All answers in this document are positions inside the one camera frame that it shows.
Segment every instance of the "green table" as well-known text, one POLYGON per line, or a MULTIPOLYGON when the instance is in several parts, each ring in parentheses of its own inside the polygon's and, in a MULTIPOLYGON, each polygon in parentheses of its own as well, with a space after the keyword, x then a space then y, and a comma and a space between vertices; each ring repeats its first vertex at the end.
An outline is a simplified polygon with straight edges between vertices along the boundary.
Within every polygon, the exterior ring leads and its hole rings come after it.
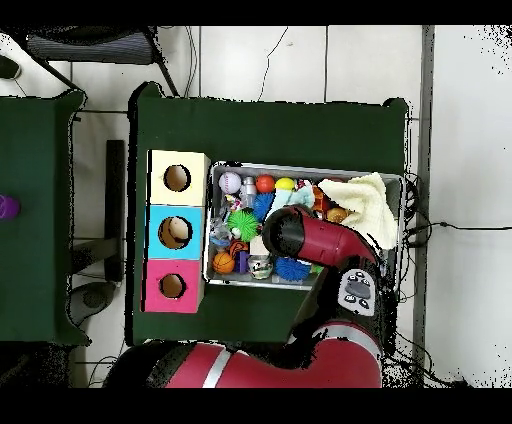
POLYGON ((0 221, 0 340, 88 344, 66 314, 69 127, 84 97, 0 98, 0 193, 21 202, 0 221))
POLYGON ((241 103, 162 98, 155 83, 139 87, 129 102, 127 238, 128 263, 134 268, 127 280, 127 341, 285 341, 306 295, 294 290, 211 285, 205 289, 197 314, 140 312, 147 150, 204 152, 212 162, 401 175, 406 114, 403 99, 383 106, 241 103))

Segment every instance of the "purple object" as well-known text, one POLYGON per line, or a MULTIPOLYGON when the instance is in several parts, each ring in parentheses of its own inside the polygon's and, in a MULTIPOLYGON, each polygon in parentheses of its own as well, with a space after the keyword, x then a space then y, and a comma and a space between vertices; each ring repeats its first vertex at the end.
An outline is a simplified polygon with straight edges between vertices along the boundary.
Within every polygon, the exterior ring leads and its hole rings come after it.
POLYGON ((20 204, 16 199, 0 195, 0 219, 12 219, 20 211, 20 204))
POLYGON ((249 265, 247 261, 249 260, 249 253, 242 250, 235 255, 235 272, 240 274, 244 274, 249 271, 249 265))

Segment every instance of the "towel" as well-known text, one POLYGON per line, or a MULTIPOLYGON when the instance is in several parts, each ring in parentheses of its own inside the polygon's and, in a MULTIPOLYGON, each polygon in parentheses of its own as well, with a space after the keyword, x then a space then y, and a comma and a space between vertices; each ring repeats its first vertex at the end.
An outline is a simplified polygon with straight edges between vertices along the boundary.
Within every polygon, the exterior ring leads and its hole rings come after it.
POLYGON ((339 206, 352 211, 341 222, 343 225, 356 230, 375 248, 396 247, 398 224, 386 202, 384 181, 377 172, 346 183, 325 179, 318 187, 339 206))

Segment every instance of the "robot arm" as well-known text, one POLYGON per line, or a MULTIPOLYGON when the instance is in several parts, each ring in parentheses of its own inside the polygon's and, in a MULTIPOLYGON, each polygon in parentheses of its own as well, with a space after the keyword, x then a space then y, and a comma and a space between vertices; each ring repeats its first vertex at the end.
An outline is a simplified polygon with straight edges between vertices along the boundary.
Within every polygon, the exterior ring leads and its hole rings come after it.
POLYGON ((160 359, 151 387, 380 387, 386 288, 374 250, 357 232, 307 209, 267 218, 265 247, 326 268, 297 315, 289 342, 261 360, 221 344, 180 344, 160 359))

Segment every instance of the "chair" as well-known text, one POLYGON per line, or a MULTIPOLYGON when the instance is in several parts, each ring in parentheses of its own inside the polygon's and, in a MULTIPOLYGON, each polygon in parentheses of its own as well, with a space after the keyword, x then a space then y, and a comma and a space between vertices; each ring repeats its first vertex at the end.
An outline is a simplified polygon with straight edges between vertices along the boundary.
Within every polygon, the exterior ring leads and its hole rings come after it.
POLYGON ((156 31, 156 26, 0 27, 0 32, 9 35, 36 63, 70 88, 79 89, 50 66, 50 60, 134 65, 157 63, 171 93, 179 96, 155 44, 156 31))

